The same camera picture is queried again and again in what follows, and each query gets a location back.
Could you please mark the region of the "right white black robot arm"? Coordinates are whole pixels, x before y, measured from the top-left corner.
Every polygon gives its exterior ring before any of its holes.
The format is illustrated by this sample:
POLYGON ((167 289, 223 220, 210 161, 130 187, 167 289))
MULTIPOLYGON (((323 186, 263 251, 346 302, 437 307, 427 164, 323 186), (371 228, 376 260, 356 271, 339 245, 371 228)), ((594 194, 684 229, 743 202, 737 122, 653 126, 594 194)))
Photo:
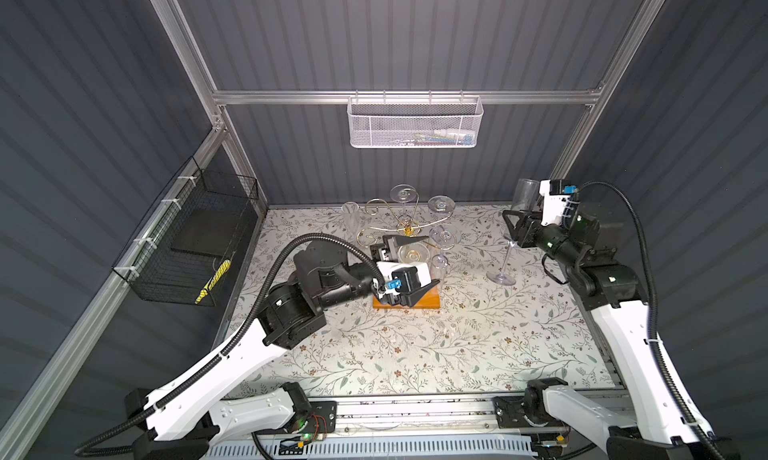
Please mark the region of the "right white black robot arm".
POLYGON ((562 264, 569 286, 608 346, 634 415, 614 413, 561 378, 528 382, 519 408, 532 426, 560 421, 611 459, 737 459, 735 442, 717 435, 696 407, 655 329, 656 302, 611 248, 590 244, 596 220, 571 231, 544 226, 538 212, 505 210, 512 241, 562 264))

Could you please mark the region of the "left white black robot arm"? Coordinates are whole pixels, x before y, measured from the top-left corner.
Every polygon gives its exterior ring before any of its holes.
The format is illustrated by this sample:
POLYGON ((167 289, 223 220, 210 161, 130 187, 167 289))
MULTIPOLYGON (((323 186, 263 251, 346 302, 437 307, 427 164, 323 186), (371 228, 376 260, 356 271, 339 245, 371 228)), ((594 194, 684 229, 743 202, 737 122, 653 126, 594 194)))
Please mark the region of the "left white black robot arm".
POLYGON ((235 386, 326 325, 336 305, 375 298, 412 307, 437 285, 426 263, 376 261, 330 234, 292 240, 268 271, 242 325, 175 380, 150 392, 136 459, 200 459, 211 447, 246 434, 291 433, 312 415, 304 390, 286 382, 249 398, 228 399, 235 386))

